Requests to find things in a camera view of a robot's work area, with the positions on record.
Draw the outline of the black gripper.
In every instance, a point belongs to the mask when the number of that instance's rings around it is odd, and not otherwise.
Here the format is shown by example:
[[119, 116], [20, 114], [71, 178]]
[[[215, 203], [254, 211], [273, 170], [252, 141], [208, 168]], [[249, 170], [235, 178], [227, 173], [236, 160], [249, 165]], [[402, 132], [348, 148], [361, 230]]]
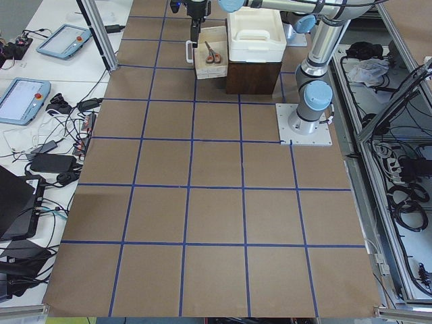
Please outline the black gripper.
[[210, 0], [187, 0], [185, 1], [186, 14], [190, 16], [190, 41], [193, 47], [198, 46], [201, 19], [211, 15], [211, 1]]

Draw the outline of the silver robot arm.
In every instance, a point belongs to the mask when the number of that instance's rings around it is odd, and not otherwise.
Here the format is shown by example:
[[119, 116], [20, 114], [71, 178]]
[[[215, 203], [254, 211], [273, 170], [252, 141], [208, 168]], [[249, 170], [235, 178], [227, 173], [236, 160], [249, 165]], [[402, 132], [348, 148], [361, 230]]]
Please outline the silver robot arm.
[[300, 102], [288, 118], [293, 132], [307, 136], [317, 130], [320, 117], [330, 106], [333, 91], [323, 77], [350, 21], [380, 1], [219, 1], [218, 4], [227, 13], [251, 7], [286, 11], [290, 17], [320, 18], [310, 51], [296, 70]]

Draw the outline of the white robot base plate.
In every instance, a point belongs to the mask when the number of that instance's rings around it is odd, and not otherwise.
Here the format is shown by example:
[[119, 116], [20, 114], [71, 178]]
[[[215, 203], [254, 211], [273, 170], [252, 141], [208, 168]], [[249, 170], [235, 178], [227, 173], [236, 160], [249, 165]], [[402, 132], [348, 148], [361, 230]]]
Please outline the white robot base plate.
[[294, 146], [331, 146], [332, 139], [325, 113], [318, 121], [304, 121], [297, 115], [298, 104], [275, 105], [279, 142]]

